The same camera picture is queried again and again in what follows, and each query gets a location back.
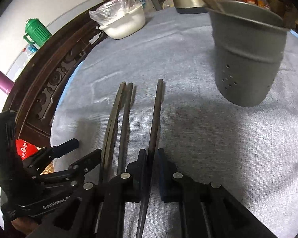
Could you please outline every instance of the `dark wooden furniture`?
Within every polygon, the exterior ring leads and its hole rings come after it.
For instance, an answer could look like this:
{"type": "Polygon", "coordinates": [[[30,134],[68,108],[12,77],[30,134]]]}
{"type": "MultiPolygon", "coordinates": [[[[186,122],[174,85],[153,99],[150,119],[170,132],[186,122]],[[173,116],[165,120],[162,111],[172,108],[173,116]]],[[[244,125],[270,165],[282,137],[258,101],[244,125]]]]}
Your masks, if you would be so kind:
{"type": "MultiPolygon", "coordinates": [[[[89,10],[96,10],[100,3],[89,10]]],[[[51,125],[64,87],[87,54],[107,35],[86,10],[56,32],[31,58],[3,108],[16,111],[16,137],[50,146],[51,125]],[[94,36],[98,39],[89,42],[94,36]]]]}

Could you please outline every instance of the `green handle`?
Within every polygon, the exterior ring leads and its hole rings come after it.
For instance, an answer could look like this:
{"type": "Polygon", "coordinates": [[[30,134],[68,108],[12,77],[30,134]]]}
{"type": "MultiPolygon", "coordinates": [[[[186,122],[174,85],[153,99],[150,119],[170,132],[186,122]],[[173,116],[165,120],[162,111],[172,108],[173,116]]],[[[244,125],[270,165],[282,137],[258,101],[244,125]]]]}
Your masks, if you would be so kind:
{"type": "Polygon", "coordinates": [[[34,45],[35,44],[35,42],[33,41],[33,42],[31,42],[28,38],[27,38],[27,36],[28,36],[28,34],[25,34],[24,36],[23,36],[23,38],[26,40],[26,42],[28,42],[29,44],[32,44],[32,45],[34,45]]]}

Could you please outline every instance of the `gray tablecloth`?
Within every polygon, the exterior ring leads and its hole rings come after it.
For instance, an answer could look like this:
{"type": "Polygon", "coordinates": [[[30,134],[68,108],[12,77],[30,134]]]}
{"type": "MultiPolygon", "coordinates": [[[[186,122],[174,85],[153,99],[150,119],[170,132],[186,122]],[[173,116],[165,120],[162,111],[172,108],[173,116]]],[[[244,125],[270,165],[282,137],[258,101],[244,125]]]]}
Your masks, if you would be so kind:
{"type": "MultiPolygon", "coordinates": [[[[269,94],[253,108],[222,97],[214,81],[209,15],[157,12],[138,32],[106,39],[87,56],[59,104],[51,145],[71,138],[80,147],[55,160],[55,170],[102,148],[119,84],[137,88],[130,111],[127,162],[147,148],[158,78],[165,81],[159,147],[195,181],[217,181],[277,237],[298,232],[298,39],[288,34],[269,94]]],[[[116,174],[122,113],[111,175],[116,174]]],[[[97,170],[87,180],[97,182],[97,170]]],[[[135,237],[138,204],[126,206],[125,237],[135,237]]],[[[143,237],[179,237],[177,204],[160,201],[157,163],[143,237]]]]}

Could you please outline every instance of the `gray cup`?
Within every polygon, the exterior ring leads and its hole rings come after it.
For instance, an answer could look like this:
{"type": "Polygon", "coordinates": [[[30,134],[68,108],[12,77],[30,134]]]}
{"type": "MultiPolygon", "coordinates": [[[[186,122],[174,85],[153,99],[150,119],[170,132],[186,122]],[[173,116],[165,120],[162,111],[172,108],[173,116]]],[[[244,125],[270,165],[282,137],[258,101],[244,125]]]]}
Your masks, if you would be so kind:
{"type": "Polygon", "coordinates": [[[215,82],[232,103],[260,104],[283,58],[288,29],[282,18],[256,5],[221,0],[226,13],[208,8],[215,42],[215,82]]]}

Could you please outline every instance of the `clear plastic bag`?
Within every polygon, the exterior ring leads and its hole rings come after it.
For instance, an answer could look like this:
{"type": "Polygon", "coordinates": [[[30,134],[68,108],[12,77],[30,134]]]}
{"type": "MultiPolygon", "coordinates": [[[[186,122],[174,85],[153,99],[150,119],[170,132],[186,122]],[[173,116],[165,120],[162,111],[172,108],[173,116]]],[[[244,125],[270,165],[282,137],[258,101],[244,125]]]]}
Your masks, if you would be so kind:
{"type": "Polygon", "coordinates": [[[110,0],[98,7],[96,11],[89,11],[89,15],[100,26],[105,26],[123,17],[138,3],[135,0],[110,0]]]}

